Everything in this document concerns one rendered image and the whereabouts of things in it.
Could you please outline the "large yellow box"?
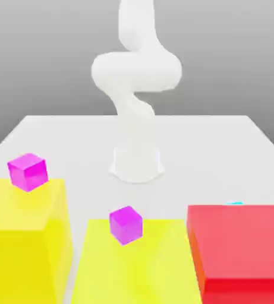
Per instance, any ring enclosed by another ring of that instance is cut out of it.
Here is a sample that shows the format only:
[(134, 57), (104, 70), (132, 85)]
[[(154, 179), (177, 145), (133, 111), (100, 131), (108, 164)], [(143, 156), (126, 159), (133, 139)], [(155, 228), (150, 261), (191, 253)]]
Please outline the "large yellow box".
[(202, 304), (182, 219), (145, 219), (121, 245), (107, 220), (89, 220), (71, 304)]
[(25, 192), (0, 179), (0, 304), (62, 304), (72, 260), (64, 180)]

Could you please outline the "large red box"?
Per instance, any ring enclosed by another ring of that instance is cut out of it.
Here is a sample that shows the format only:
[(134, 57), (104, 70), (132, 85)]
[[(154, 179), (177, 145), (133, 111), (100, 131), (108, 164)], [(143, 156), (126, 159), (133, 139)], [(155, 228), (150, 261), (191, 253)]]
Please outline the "large red box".
[(274, 205), (190, 205), (202, 304), (274, 304)]

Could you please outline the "small magenta cube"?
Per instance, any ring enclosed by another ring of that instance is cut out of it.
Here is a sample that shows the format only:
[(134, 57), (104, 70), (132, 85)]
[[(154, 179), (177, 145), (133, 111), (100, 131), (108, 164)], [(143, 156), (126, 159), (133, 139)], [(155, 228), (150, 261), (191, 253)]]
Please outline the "small magenta cube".
[(115, 239), (126, 245), (143, 236), (143, 218), (133, 207), (126, 206), (109, 214), (109, 228)]
[(48, 181), (46, 160), (32, 153), (23, 154), (7, 163), (11, 183), (30, 192)]

